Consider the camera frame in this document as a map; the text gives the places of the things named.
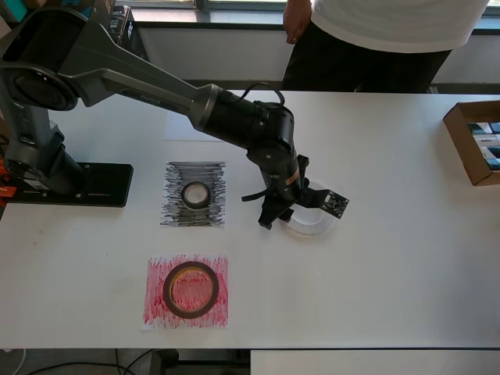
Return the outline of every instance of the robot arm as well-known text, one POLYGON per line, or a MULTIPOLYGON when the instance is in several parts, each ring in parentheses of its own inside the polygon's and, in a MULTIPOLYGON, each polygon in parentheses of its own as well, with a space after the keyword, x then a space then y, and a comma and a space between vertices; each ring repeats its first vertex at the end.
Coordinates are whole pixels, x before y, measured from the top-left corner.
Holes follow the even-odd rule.
POLYGON ((297 156, 294 119, 281 103, 250 102, 214 85, 193 87, 114 44, 105 29, 68 9, 40 9, 0 40, 0 107, 13 137, 6 167, 35 189, 74 195, 82 168, 65 152, 47 109, 92 106, 119 94, 184 114, 193 127, 247 150, 267 189, 259 223, 289 220, 298 203, 340 217, 347 200, 308 188, 308 159, 297 156))

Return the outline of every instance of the window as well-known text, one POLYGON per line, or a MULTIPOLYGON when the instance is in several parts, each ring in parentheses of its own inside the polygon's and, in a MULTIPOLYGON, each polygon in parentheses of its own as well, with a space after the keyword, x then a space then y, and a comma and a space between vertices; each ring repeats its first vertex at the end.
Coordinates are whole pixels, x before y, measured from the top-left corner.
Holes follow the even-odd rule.
POLYGON ((287 0, 118 0, 122 5, 140 8, 276 10, 281 11, 287 0))
POLYGON ((500 16, 500 0, 490 0, 487 4, 485 16, 500 16))

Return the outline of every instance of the person's hand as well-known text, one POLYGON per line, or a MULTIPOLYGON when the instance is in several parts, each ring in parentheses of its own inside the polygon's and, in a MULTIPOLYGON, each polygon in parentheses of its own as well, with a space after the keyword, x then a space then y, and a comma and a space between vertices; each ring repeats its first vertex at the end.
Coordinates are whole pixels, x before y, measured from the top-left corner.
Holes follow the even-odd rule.
POLYGON ((294 45, 311 22, 310 0, 288 0, 283 13, 283 25, 287 31, 287 43, 294 45))

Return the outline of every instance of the white t-shirt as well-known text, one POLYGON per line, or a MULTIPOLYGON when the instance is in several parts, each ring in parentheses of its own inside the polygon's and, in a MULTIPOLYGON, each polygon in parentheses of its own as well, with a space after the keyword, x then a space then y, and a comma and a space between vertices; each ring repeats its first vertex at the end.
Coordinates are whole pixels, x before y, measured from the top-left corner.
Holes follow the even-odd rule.
POLYGON ((464 45, 488 0, 316 0, 312 21, 353 45, 437 52, 464 45))

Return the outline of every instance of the black tape roll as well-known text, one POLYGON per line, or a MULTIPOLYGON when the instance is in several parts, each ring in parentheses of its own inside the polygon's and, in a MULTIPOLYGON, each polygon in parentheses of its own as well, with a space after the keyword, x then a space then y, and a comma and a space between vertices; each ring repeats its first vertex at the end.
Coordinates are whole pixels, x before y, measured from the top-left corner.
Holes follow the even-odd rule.
POLYGON ((219 281, 217 280, 217 275, 213 270, 202 262, 184 262, 179 266, 174 267, 169 274, 166 276, 165 284, 163 284, 163 300, 165 301, 166 307, 169 308, 172 314, 179 316, 184 319, 194 319, 202 315, 205 315, 215 304, 217 296, 219 295, 219 281), (210 300, 203 305, 198 310, 185 311, 177 307, 172 299, 172 289, 177 278, 184 272, 190 270, 202 271, 205 273, 212 281, 212 295, 210 300))
POLYGON ((190 182, 184 186, 184 189, 182 189, 182 192, 180 193, 180 197, 182 198, 182 202, 184 202, 186 207, 189 209, 204 209, 205 207, 208 207, 210 203, 210 189, 206 186, 206 184, 203 184, 200 181, 190 182), (196 188, 201 188, 206 194, 205 198, 200 202, 192 202, 188 199, 189 191, 196 188))

